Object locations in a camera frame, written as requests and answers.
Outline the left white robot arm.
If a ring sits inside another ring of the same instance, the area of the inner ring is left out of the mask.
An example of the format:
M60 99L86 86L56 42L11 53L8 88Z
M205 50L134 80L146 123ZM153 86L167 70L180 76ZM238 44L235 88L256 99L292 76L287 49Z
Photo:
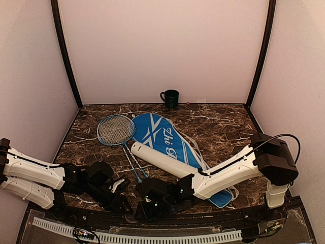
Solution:
M105 210L131 213L133 210L121 193L129 180L125 176L114 180L113 174L105 162L77 166L37 160L12 148L9 139L1 139L1 189L51 210L61 222L72 217L65 193L85 193Z

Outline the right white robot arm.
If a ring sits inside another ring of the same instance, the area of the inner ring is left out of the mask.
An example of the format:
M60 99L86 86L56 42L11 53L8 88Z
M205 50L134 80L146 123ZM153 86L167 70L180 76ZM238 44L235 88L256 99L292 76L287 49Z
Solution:
M137 186L143 201L137 205L135 219L151 221L192 208L198 200L258 176L268 180L266 204L259 216L269 221L284 204L285 193L298 177L297 159L291 155L283 134L271 137L263 133L251 136L251 143L223 163L202 170L186 165L140 142L131 151L140 159L179 178L173 184L159 178L146 178Z

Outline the white shuttlecock tube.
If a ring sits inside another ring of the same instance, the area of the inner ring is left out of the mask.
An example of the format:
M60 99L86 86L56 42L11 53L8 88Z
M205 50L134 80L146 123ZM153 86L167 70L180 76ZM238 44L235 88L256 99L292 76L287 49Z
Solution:
M154 150L140 142L133 143L131 146L131 152L140 159L178 178L184 178L190 174L193 174L198 178L203 178L199 175L197 168L186 165L181 161L173 159L172 157Z

